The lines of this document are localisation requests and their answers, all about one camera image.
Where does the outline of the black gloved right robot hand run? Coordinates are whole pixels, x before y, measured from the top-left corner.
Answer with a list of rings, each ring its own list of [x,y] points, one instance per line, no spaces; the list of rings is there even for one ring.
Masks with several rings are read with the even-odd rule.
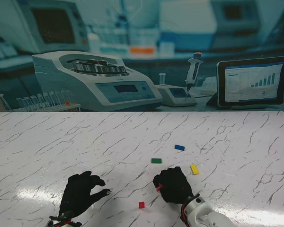
[[[183,204],[193,192],[181,168],[168,168],[153,178],[153,184],[167,203]]]

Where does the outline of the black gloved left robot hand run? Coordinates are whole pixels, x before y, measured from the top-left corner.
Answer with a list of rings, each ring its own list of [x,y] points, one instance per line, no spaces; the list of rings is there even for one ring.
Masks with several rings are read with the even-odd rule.
[[[91,194],[94,187],[105,185],[104,180],[91,171],[69,177],[59,206],[59,216],[75,218],[84,213],[95,202],[111,193],[110,189],[103,189]]]

